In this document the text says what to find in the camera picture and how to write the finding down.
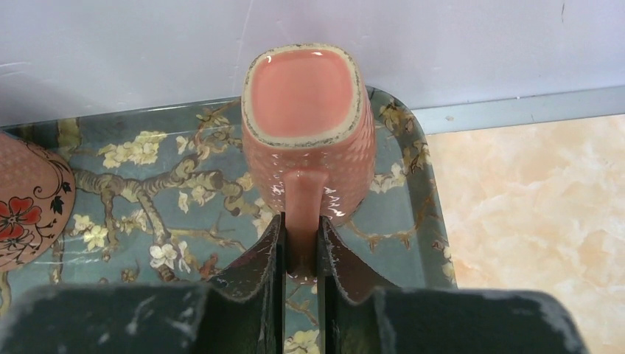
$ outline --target red flower painting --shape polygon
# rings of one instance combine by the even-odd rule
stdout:
[[[41,208],[33,206],[32,198],[13,197],[9,203],[0,201],[0,240],[20,237],[25,225],[41,219]]]

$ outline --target mug rim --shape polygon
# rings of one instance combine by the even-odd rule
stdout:
[[[352,95],[352,101],[349,105],[349,111],[346,114],[346,119],[338,126],[322,133],[305,136],[305,137],[274,137],[269,136],[262,132],[262,129],[256,124],[254,119],[250,119],[253,116],[254,107],[251,99],[251,81],[258,65],[262,59],[271,55],[277,55],[284,52],[295,52],[298,50],[310,50],[320,49],[327,50],[339,55],[347,65],[349,74],[351,77],[352,85],[354,86],[354,94]],[[319,148],[329,145],[334,145],[344,140],[347,140],[358,128],[360,121],[363,119],[363,85],[360,79],[360,70],[352,56],[344,49],[332,45],[323,43],[306,43],[306,44],[289,44],[286,46],[279,46],[269,49],[258,55],[254,61],[250,64],[250,68],[245,75],[245,82],[243,84],[243,93],[241,95],[241,109],[242,109],[242,124],[247,128],[255,140],[261,144],[267,145],[271,148],[281,149],[298,149],[298,148]]]

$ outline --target mug handle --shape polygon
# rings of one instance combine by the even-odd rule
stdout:
[[[287,272],[301,282],[316,275],[317,230],[327,171],[296,168],[283,175],[284,225],[287,229]]]

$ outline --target black metal bracket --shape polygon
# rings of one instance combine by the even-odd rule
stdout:
[[[208,283],[33,289],[0,321],[0,353],[282,353],[286,242],[276,215]],[[549,295],[399,288],[325,217],[317,253],[322,353],[587,353]]]

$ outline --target white wall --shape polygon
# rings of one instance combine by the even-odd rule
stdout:
[[[410,108],[625,85],[624,0],[0,0],[0,125],[238,95],[305,41]]]

